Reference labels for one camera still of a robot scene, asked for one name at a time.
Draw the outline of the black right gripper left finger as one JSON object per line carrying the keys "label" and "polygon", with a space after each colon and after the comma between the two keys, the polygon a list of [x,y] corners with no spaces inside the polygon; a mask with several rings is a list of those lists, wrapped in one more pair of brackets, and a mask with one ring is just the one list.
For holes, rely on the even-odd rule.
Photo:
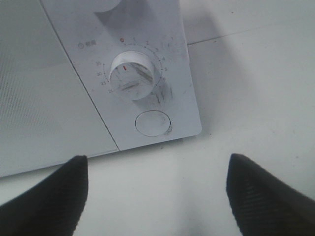
{"label": "black right gripper left finger", "polygon": [[71,236],[89,189],[86,156],[75,156],[43,181],[0,206],[2,236]]}

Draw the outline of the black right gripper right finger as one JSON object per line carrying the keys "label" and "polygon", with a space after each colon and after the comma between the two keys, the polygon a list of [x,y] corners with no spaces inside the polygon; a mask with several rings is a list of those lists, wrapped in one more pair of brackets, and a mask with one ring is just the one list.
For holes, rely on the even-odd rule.
{"label": "black right gripper right finger", "polygon": [[315,202],[242,154],[229,160],[226,193],[244,236],[313,236]]}

